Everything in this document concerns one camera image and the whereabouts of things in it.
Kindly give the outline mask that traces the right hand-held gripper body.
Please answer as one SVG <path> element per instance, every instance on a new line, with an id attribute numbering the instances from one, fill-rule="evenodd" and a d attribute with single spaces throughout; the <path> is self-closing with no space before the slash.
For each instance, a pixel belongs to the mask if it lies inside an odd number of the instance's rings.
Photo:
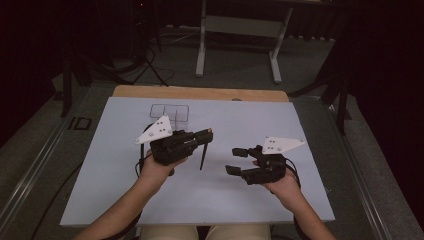
<path id="1" fill-rule="evenodd" d="M 288 166 L 289 159 L 283 154 L 303 144 L 300 139 L 267 136 L 263 145 L 247 149 L 248 156 L 256 160 L 257 166 L 244 171 L 244 180 L 248 185 L 273 183 L 283 178 L 287 169 L 296 173 L 295 165 Z"/>

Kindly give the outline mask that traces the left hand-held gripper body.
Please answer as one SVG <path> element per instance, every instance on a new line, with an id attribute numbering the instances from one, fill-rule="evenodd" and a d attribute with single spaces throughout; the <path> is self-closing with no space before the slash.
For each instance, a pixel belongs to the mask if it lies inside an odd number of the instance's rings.
<path id="1" fill-rule="evenodd" d="M 194 134 L 184 130 L 174 131 L 169 117 L 163 115 L 152 123 L 135 143 L 149 143 L 155 161 L 167 166 L 193 154 L 195 149 L 183 148 L 183 144 L 196 141 Z"/>

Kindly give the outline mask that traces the black pen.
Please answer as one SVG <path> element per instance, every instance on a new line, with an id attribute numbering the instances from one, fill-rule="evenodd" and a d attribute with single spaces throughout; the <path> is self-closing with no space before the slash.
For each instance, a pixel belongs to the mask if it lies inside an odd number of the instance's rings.
<path id="1" fill-rule="evenodd" d="M 202 139 L 203 150 L 202 150 L 202 156 L 201 156 L 200 170 L 202 170 L 204 166 L 208 144 L 211 143 L 212 141 L 213 141 L 213 131 L 211 128 L 208 128 L 206 130 L 205 137 Z"/>

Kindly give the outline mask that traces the clear acrylic divided organizer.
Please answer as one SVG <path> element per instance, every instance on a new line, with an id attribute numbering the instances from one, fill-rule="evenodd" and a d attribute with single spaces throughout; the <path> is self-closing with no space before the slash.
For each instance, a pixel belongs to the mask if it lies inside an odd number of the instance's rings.
<path id="1" fill-rule="evenodd" d="M 152 119 L 159 119 L 167 115 L 173 130 L 188 130 L 189 106 L 172 104 L 153 104 L 149 116 Z"/>

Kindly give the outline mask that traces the person's left hand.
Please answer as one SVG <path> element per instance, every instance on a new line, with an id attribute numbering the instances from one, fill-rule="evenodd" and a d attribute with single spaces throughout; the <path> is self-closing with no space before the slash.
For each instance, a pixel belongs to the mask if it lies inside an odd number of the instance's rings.
<path id="1" fill-rule="evenodd" d="M 167 180 L 170 173 L 180 164 L 187 161 L 187 158 L 177 160 L 170 165 L 162 165 L 155 161 L 153 153 L 148 150 L 144 159 L 143 167 L 140 172 L 138 181 L 148 188 L 159 189 Z"/>

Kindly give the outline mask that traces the person's right hand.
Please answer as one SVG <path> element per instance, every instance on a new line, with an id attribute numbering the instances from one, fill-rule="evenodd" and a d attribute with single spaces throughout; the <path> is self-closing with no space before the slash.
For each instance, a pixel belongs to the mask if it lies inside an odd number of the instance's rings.
<path id="1" fill-rule="evenodd" d="M 273 183 L 265 183 L 264 187 L 273 193 L 282 205 L 292 213 L 298 210 L 304 201 L 297 178 L 291 170 L 287 170 L 285 176 L 280 180 Z"/>

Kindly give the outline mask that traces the white table board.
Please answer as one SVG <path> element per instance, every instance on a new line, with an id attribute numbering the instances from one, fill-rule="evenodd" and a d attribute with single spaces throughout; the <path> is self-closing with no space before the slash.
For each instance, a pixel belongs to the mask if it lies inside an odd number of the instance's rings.
<path id="1" fill-rule="evenodd" d="M 260 185 L 230 176 L 226 165 L 249 169 L 249 158 L 235 157 L 233 148 L 252 148 L 267 136 L 300 139 L 304 144 L 285 152 L 298 170 L 303 194 L 324 221 L 335 216 L 291 103 L 177 100 L 111 97 L 79 172 L 61 219 L 66 227 L 93 222 L 135 182 L 140 147 L 135 143 L 146 126 L 153 104 L 189 106 L 189 131 L 211 128 L 214 139 L 179 165 L 173 176 L 147 203 L 139 220 L 153 224 L 283 223 L 293 219 L 279 200 Z"/>

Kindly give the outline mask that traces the person's beige trouser legs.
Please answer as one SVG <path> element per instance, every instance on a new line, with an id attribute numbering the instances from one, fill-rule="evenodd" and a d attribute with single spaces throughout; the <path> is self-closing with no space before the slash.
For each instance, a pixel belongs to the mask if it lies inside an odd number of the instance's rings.
<path id="1" fill-rule="evenodd" d="M 142 230 L 140 240 L 201 240 L 195 226 L 151 226 Z M 211 226 L 204 240 L 271 240 L 268 225 Z"/>

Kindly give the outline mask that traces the black metal stand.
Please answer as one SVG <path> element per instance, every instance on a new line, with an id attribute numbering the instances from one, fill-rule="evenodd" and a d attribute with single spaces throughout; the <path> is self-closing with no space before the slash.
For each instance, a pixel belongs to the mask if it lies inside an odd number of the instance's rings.
<path id="1" fill-rule="evenodd" d="M 330 106 L 335 100 L 338 100 L 336 126 L 340 134 L 345 136 L 344 122 L 345 117 L 347 116 L 346 106 L 348 99 L 349 78 L 342 77 L 340 74 L 330 74 L 327 77 L 318 78 L 313 83 L 303 88 L 288 93 L 288 96 L 292 98 L 300 97 L 322 86 L 326 86 L 320 97 L 320 101 L 324 105 Z"/>
<path id="2" fill-rule="evenodd" d="M 93 68 L 96 72 L 105 76 L 108 80 L 111 80 L 120 85 L 130 85 L 129 81 L 126 81 L 119 77 L 117 74 L 108 70 L 106 67 L 92 60 L 87 54 L 82 53 L 70 40 L 64 39 L 62 43 L 62 55 L 63 55 L 63 90 L 61 99 L 63 102 L 61 116 L 65 117 L 70 112 L 73 105 L 73 94 L 72 94 L 72 79 L 75 78 L 76 82 L 80 86 L 88 87 L 93 82 L 91 74 L 89 73 L 89 67 Z"/>

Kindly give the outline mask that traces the black rectangular floor frame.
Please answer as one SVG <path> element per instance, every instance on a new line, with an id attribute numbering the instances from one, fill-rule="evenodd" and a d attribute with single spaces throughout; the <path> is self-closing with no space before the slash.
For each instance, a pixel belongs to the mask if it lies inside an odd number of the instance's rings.
<path id="1" fill-rule="evenodd" d="M 68 130 L 89 130 L 92 124 L 91 118 L 73 117 Z"/>

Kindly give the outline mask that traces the white metal-frame desk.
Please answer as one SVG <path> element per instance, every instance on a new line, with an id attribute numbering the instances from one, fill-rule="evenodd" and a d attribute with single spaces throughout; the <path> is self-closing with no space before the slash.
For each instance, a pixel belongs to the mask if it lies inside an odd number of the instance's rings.
<path id="1" fill-rule="evenodd" d="M 206 58 L 206 33 L 217 32 L 274 38 L 276 40 L 276 45 L 274 49 L 269 52 L 269 61 L 272 70 L 273 81 L 276 84 L 280 84 L 282 82 L 282 77 L 278 63 L 278 55 L 289 25 L 292 12 L 293 8 L 288 8 L 283 14 L 282 21 L 208 15 L 207 0 L 201 0 L 200 44 L 196 62 L 195 76 L 202 77 L 204 75 Z"/>

